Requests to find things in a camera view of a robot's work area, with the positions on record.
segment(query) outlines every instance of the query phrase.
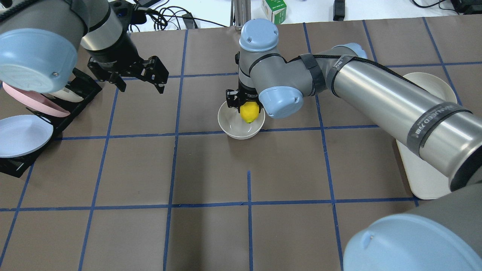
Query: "wire bundle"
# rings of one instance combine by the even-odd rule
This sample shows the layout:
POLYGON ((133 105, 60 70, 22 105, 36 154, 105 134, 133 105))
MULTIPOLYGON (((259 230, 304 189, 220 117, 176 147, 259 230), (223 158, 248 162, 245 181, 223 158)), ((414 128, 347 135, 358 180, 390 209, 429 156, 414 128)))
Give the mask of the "wire bundle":
POLYGON ((431 8, 431 7, 433 7, 433 6, 437 6, 437 5, 438 5, 438 6, 439 6, 439 9, 441 9, 441 10, 450 10, 450 11, 457 12, 456 10, 453 10, 453 9, 445 9, 445 8, 442 8, 442 7, 440 6, 440 3, 445 2, 445 1, 447 1, 447 0, 440 0, 440 1, 436 2, 436 3, 433 3, 433 4, 428 5, 428 6, 419 5, 417 2, 415 2, 415 0, 412 0, 412 3, 413 3, 415 6, 417 6, 417 7, 419 7, 419 8, 422 8, 422 9, 431 8))
POLYGON ((199 19, 199 18, 195 18, 195 17, 182 17, 182 16, 178 16, 177 14, 179 12, 185 12, 187 14, 190 14, 189 11, 187 11, 185 8, 182 8, 182 7, 178 7, 178 6, 168 6, 168 7, 165 7, 165 5, 167 3, 169 3, 170 0, 167 0, 165 3, 155 7, 154 9, 148 9, 146 11, 146 14, 152 19, 152 21, 154 22, 154 30, 155 31, 159 31, 159 30, 165 30, 168 26, 169 23, 173 24, 176 29, 181 29, 181 24, 179 23, 179 18, 187 18, 187 19, 193 19, 193 20, 200 20, 200 21, 203 21, 203 22, 208 22, 208 23, 212 23, 212 24, 215 24, 215 25, 218 25, 218 26, 221 26, 221 27, 227 27, 225 25, 222 25, 222 24, 218 24, 216 22, 213 22, 213 21, 208 21, 208 20, 204 20, 204 19, 199 19))

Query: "black dish rack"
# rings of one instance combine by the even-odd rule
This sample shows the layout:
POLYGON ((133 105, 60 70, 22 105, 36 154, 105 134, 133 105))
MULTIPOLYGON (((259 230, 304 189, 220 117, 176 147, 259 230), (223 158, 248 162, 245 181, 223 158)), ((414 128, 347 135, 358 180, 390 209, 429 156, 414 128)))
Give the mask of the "black dish rack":
POLYGON ((26 154, 24 156, 14 158, 0 158, 0 172, 14 177, 21 177, 23 173, 35 162, 38 156, 54 141, 60 133, 62 133, 72 121, 81 113, 85 107, 94 99, 94 97, 102 90, 90 76, 74 68, 72 71, 75 78, 67 84, 66 88, 81 96, 83 100, 79 103, 72 103, 62 99, 52 99, 52 102, 70 112, 70 115, 64 118, 53 117, 44 113, 33 111, 30 112, 54 126, 54 132, 50 140, 42 148, 26 154))

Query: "lemon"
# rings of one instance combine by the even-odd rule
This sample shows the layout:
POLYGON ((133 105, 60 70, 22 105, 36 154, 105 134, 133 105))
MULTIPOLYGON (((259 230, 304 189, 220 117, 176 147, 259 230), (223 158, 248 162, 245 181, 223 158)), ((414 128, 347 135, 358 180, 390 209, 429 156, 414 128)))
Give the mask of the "lemon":
POLYGON ((259 105, 256 102, 246 102, 240 106, 240 114, 245 122, 252 123, 258 118, 259 105))

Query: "blue tape grid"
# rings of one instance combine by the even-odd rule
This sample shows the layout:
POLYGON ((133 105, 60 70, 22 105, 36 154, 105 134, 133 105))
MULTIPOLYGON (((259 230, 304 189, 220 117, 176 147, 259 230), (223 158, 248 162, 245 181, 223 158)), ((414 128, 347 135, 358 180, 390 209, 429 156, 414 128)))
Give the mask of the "blue tape grid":
MULTIPOLYGON (((365 29, 365 33, 368 39, 368 43, 370 45, 370 50, 372 52, 373 58, 376 61, 376 54, 372 45, 372 41, 370 38, 370 34, 366 25, 366 22, 363 20, 363 27, 365 29)), ((389 65, 387 66, 388 68, 404 68, 404 67, 442 67, 445 75, 447 76, 447 79, 449 81, 450 86, 452 89, 455 91, 455 95, 457 97, 457 100, 459 104, 462 104, 460 101, 460 98, 456 92, 456 89, 454 87, 454 84, 450 78, 450 75, 446 69, 446 66, 458 66, 458 65, 482 65, 482 62, 456 62, 456 63, 445 63, 442 59, 442 56, 440 54, 440 51, 437 47, 437 44, 433 38, 433 35, 430 31, 430 28, 428 27, 427 21, 425 18, 423 18, 423 22, 425 24, 425 27, 427 29, 427 32, 430 36, 430 40, 432 41, 432 44, 435 48, 435 51, 437 53, 437 56, 439 58, 440 63, 436 64, 416 64, 416 65, 389 65)), ((309 43, 309 38, 308 38, 308 31, 306 28, 306 24, 303 24, 303 28, 305 31, 305 37, 306 37, 306 42, 307 42, 307 47, 308 51, 311 52, 310 48, 310 43, 309 43)), ((97 182, 95 185, 95 190, 94 190, 94 196, 92 199, 92 204, 91 206, 61 206, 61 207, 21 207, 25 192, 27 190, 27 185, 29 183, 32 170, 34 165, 31 166, 18 205, 16 208, 0 208, 0 212, 14 212, 14 216, 12 219, 12 223, 7 235, 7 239, 5 241, 5 244, 3 246, 3 250, 0 256, 0 267, 2 265, 3 259, 5 257, 5 254, 7 252, 8 244, 10 242, 10 238, 12 236, 12 232, 14 230, 15 222, 17 220, 19 212, 31 212, 31 211, 67 211, 67 210, 89 210, 89 219, 87 223, 87 228, 85 232, 85 237, 84 237, 84 242, 82 245, 82 252, 81 252, 81 257, 80 257, 80 262, 79 262, 79 271, 82 270, 82 264, 83 264, 83 259, 85 255, 85 249, 87 246, 88 242, 88 236, 89 236, 89 230, 90 230, 90 225, 92 222, 92 217, 94 210, 122 210, 122 209, 153 209, 153 208, 166 208, 168 209, 168 217, 167 217, 167 222, 166 222, 166 237, 165 237, 165 244, 164 244, 164 267, 163 270, 166 270, 166 263, 167 263, 167 252, 168 252, 168 243, 169 243, 169 230, 170 230, 170 220, 171 220, 171 212, 173 208, 202 208, 202 207, 218 207, 218 206, 241 206, 241 205, 247 205, 248 206, 248 234, 249 234, 249 266, 250 266, 250 271, 253 271, 253 226, 252 226, 252 206, 254 205, 279 205, 279 204, 332 204, 333 205, 333 218, 334 218, 334 224, 335 224, 335 233, 336 233, 336 240, 337 240, 337 247, 338 247, 338 254, 340 258, 340 266, 343 270, 343 255, 342 255, 342 247, 341 247, 341 242, 340 242, 340 235, 339 235, 339 230, 338 230, 338 221, 337 221, 337 214, 336 214, 336 204, 337 203, 369 203, 369 202, 404 202, 404 201, 412 201, 415 203, 416 206, 418 206, 418 201, 419 199, 414 197, 409 197, 409 198, 374 198, 374 199, 336 199, 335 198, 335 193, 333 190, 333 182, 331 178, 331 171, 330 171, 330 163, 329 163, 329 156, 328 156, 328 150, 326 147, 326 141, 324 137, 324 132, 325 130, 331 130, 331 129, 365 129, 365 128, 378 128, 377 125, 354 125, 354 126, 324 126, 321 113, 320 113, 320 102, 318 100, 318 97, 315 97, 316 99, 316 105, 318 109, 318 117, 319 117, 319 122, 320 126, 319 127, 301 127, 301 128, 275 128, 275 129, 262 129, 260 132, 283 132, 283 131, 308 131, 308 130, 320 130, 321 135, 322 135, 322 148, 323 148, 323 153, 325 156, 325 163, 326 163, 326 168, 327 168, 327 173, 328 173, 328 181, 329 181, 329 187, 330 187, 330 199, 327 200, 300 200, 300 201, 259 201, 259 202, 253 202, 251 199, 251 172, 248 171, 248 201, 247 202, 229 202, 229 203, 201 203, 201 204, 172 204, 172 198, 173 198, 173 190, 174 190, 174 175, 175 175, 175 163, 176 163, 176 156, 177 156, 177 143, 179 136, 194 136, 194 135, 213 135, 213 134, 222 134, 222 131, 208 131, 208 132, 188 132, 188 133, 180 133, 179 132, 179 116, 180 116, 180 106, 181 106, 181 97, 182 97, 182 85, 183 85, 183 79, 184 78, 192 78, 192 77, 209 77, 209 76, 234 76, 237 75, 236 72, 234 73, 217 73, 217 74, 194 74, 194 75, 185 75, 184 74, 184 65, 185 65, 185 60, 186 60, 186 48, 187 48, 187 34, 188 31, 186 31, 185 34, 185 40, 184 40, 184 49, 183 49, 183 60, 182 60, 182 68, 181 68, 181 75, 174 75, 170 76, 169 78, 180 78, 180 86, 179 86, 179 98, 178 98, 178 104, 177 104, 177 115, 176 115, 176 129, 175 133, 166 133, 166 134, 141 134, 141 135, 110 135, 110 129, 112 126, 112 120, 114 117, 114 112, 115 112, 115 106, 116 106, 116 101, 117 101, 117 95, 118 95, 118 89, 116 89, 116 93, 114 96, 114 101, 112 105, 112 111, 110 115, 110 120, 109 120, 109 126, 107 130, 107 135, 99 135, 99 136, 77 136, 77 137, 63 137, 63 138, 56 138, 56 140, 86 140, 86 139, 104 139, 105 140, 105 145, 104 145, 104 151, 102 154, 102 159, 101 159, 101 164, 99 166, 99 172, 98 172, 98 177, 97 177, 97 182), (172 174, 171 174, 171 187, 170 187, 170 193, 169 193, 169 203, 168 204, 155 204, 155 205, 127 205, 127 206, 95 206, 95 201, 97 197, 97 192, 100 184, 100 179, 102 175, 102 169, 103 169, 103 164, 106 156, 106 151, 107 151, 107 146, 110 138, 127 138, 127 137, 156 137, 156 136, 174 136, 175 137, 175 144, 174 144, 174 156, 173 156, 173 167, 172 167, 172 174)), ((125 80, 137 80, 137 78, 125 78, 125 80)))

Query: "green box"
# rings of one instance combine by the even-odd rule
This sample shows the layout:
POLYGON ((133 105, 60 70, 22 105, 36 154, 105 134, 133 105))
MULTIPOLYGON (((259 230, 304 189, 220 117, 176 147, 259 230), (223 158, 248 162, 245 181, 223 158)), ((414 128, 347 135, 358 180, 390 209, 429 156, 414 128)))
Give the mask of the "green box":
POLYGON ((286 19, 286 3, 283 0, 263 0, 261 7, 272 23, 279 25, 286 19))

